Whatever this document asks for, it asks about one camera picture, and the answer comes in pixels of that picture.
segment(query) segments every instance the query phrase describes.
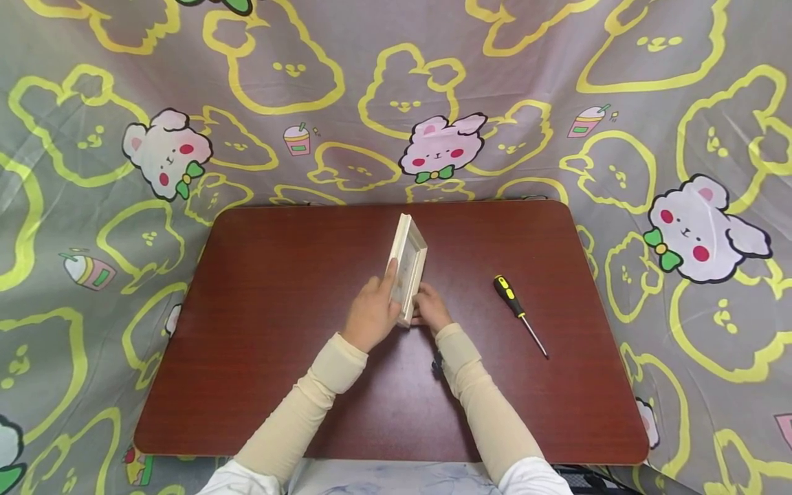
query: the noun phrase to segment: forearm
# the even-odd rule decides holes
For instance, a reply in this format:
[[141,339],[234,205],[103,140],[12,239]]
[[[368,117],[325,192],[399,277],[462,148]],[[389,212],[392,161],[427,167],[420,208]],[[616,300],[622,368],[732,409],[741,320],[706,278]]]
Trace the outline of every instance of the forearm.
[[543,458],[531,432],[508,403],[489,373],[473,342],[458,324],[436,336],[443,371],[451,392],[462,404],[484,466],[495,483],[517,461]]
[[339,334],[333,335],[305,376],[236,454],[236,461],[256,473],[274,476],[284,485],[336,395],[352,386],[366,359],[366,353]]

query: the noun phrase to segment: wooden tabletop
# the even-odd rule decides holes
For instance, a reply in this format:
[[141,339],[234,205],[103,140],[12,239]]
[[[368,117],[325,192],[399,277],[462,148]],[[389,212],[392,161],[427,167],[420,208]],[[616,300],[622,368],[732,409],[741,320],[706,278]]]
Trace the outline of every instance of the wooden tabletop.
[[[649,450],[569,209],[552,200],[241,208],[198,264],[135,432],[140,451],[233,455],[382,275],[400,213],[494,382],[552,463],[636,464]],[[506,275],[550,354],[493,288]],[[475,461],[425,330],[395,329],[338,397],[307,456]]]

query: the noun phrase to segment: black screwdriver handle grip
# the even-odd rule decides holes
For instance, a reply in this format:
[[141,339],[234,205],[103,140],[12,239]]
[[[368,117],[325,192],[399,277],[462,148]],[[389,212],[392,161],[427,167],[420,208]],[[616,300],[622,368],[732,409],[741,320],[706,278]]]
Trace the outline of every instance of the black screwdriver handle grip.
[[522,318],[525,316],[525,311],[520,305],[520,301],[517,300],[517,295],[512,290],[512,285],[506,280],[506,277],[496,275],[495,280],[493,280],[493,286],[495,286],[495,291],[506,302],[515,317]]

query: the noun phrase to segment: white picture frame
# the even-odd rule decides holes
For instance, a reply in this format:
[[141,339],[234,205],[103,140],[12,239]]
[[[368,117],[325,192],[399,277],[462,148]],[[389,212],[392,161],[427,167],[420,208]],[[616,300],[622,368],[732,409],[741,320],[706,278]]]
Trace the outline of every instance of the white picture frame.
[[393,258],[398,260],[396,280],[390,291],[390,299],[402,305],[396,320],[399,326],[410,327],[410,320],[413,318],[413,297],[418,293],[418,286],[424,275],[427,250],[426,241],[413,217],[402,213],[388,257],[389,263]]

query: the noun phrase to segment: screwdriver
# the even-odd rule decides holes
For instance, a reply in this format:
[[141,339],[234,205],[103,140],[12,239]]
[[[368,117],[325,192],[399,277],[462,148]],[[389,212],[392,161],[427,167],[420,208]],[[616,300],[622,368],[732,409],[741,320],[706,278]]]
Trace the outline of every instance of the screwdriver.
[[512,287],[509,284],[508,280],[506,280],[506,277],[502,275],[495,275],[495,280],[493,280],[493,285],[495,286],[495,291],[497,292],[497,294],[501,297],[501,299],[503,299],[506,302],[506,305],[510,310],[512,310],[514,316],[523,320],[523,323],[525,323],[526,328],[528,328],[528,331],[531,332],[531,337],[534,338],[534,342],[536,342],[539,348],[542,349],[542,354],[544,354],[545,358],[550,359],[550,357],[547,355],[547,351],[542,345],[542,342],[539,341],[539,338],[534,333],[534,329],[531,328],[531,325],[528,323],[528,320],[525,319],[525,310],[520,305],[520,301],[517,300],[517,296],[512,290]]

